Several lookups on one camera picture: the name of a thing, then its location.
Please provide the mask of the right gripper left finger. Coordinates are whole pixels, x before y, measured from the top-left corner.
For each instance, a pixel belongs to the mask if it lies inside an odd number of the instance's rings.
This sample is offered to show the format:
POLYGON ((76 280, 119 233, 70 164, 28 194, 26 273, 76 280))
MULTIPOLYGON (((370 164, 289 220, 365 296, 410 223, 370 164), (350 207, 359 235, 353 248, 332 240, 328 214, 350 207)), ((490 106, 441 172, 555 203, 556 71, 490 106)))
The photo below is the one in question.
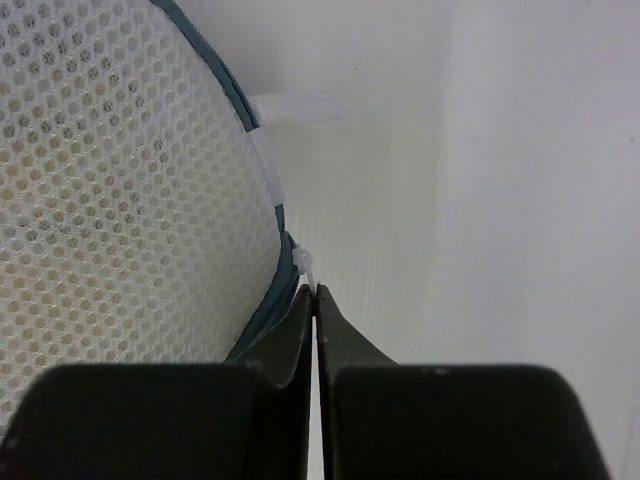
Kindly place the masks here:
POLYGON ((237 359, 75 364, 28 389, 1 445, 5 479, 302 479, 313 302, 237 359))

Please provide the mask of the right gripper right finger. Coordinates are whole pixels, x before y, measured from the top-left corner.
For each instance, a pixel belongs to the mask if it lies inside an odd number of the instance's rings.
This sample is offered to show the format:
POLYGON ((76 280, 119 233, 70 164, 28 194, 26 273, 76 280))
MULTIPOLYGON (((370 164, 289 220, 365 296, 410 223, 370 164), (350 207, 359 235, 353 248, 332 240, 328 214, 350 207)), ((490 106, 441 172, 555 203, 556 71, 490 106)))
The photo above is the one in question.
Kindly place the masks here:
POLYGON ((606 479, 580 400, 536 365, 401 365, 316 290, 328 479, 606 479))

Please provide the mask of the white zipper pull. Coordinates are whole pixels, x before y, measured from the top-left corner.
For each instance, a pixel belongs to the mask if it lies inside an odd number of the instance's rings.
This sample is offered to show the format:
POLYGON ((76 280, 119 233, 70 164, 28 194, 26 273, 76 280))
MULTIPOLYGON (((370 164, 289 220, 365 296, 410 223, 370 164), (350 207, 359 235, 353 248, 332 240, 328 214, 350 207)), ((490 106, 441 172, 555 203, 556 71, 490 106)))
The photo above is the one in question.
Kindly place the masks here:
POLYGON ((317 282, 313 273, 313 257, 311 252, 301 246, 297 246, 292 250, 293 263, 300 275, 306 278, 309 292, 312 297, 317 295, 317 282))

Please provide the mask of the round white mesh laundry bag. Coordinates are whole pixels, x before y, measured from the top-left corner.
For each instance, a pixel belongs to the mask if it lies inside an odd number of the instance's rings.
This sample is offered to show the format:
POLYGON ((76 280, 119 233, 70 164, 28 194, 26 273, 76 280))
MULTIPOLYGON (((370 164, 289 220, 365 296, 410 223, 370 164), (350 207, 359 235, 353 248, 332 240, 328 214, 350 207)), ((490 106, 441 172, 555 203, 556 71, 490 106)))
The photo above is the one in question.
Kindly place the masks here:
POLYGON ((1 424, 65 363, 209 363, 279 322, 297 247, 270 125, 172 1, 1 5, 1 424))

